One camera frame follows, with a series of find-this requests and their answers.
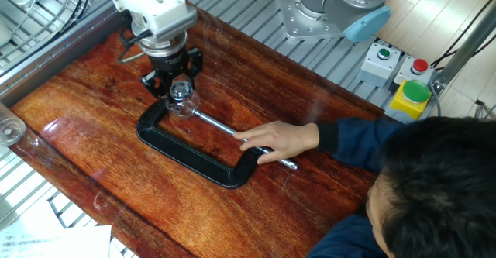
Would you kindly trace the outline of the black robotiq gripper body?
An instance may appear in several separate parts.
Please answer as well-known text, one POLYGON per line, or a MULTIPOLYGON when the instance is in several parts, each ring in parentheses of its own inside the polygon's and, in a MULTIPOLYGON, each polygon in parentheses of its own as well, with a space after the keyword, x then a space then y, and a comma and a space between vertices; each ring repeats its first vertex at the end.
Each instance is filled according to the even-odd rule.
POLYGON ((149 56, 149 61, 152 65, 153 71, 161 72, 174 72, 183 73, 186 69, 190 56, 187 53, 176 53, 167 57, 152 57, 149 56))

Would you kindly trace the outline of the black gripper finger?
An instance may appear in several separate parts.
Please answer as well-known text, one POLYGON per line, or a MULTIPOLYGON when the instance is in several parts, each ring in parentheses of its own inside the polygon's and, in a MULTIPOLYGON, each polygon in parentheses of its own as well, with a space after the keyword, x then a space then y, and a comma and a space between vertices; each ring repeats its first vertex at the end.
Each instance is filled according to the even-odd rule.
POLYGON ((165 96, 170 89, 169 75, 165 71, 153 70, 140 78, 141 83, 155 97, 165 96))
POLYGON ((197 48, 193 47, 187 51, 188 62, 185 68, 185 74, 191 78, 195 78, 203 70, 203 54, 197 48))

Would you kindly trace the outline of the person right hand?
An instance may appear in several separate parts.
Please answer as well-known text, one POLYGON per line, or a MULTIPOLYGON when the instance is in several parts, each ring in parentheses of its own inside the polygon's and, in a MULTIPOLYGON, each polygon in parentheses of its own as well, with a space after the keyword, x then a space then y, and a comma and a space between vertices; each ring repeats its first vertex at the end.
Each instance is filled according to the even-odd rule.
POLYGON ((319 144, 319 130, 315 123, 295 126, 282 121, 269 122, 244 132, 235 132, 233 137, 243 140, 240 146, 242 151, 253 147, 272 149, 258 158, 258 164, 296 157, 319 144))

